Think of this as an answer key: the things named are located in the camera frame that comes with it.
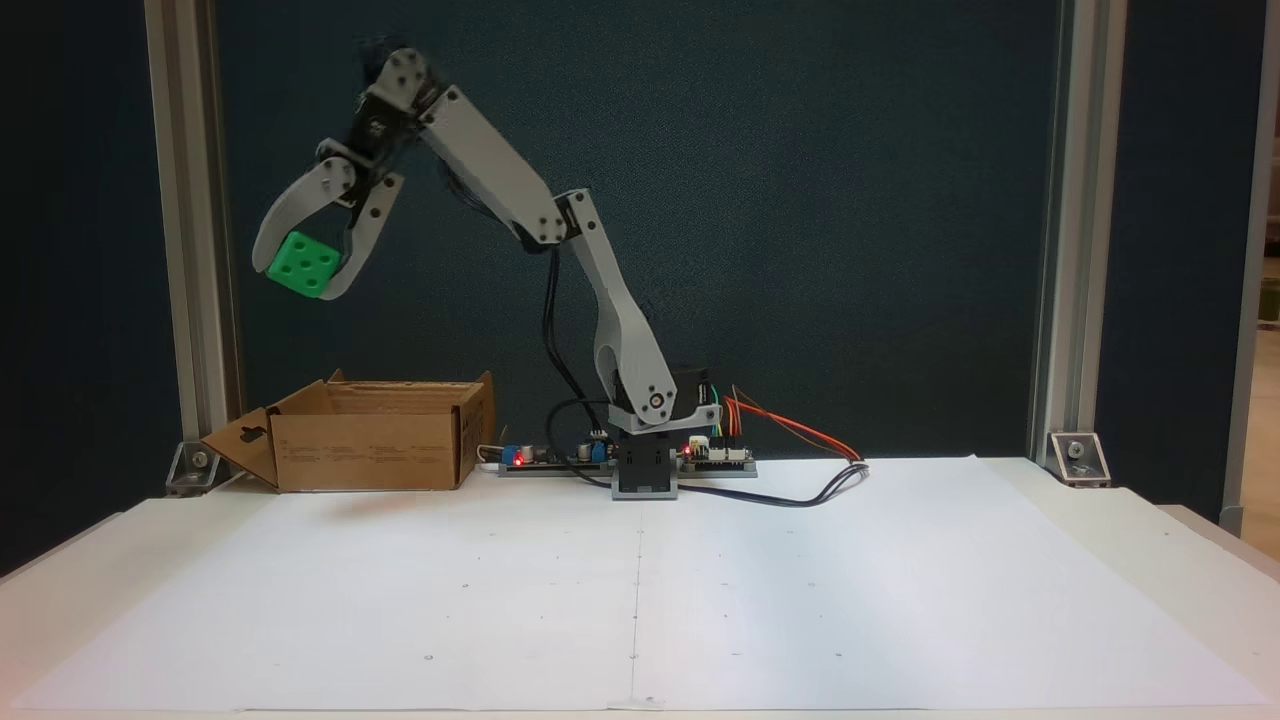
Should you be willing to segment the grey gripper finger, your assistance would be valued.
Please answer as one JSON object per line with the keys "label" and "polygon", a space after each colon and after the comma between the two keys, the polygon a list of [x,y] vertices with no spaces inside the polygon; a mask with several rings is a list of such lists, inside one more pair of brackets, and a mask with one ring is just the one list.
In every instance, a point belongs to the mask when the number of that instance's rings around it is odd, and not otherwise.
{"label": "grey gripper finger", "polygon": [[252,265],[265,274],[287,236],[310,217],[337,205],[351,209],[357,168],[347,158],[326,158],[294,181],[268,209],[252,249]]}
{"label": "grey gripper finger", "polygon": [[342,264],[319,295],[320,300],[339,299],[353,284],[372,255],[403,184],[402,174],[387,174],[353,210],[352,223],[343,233]]}

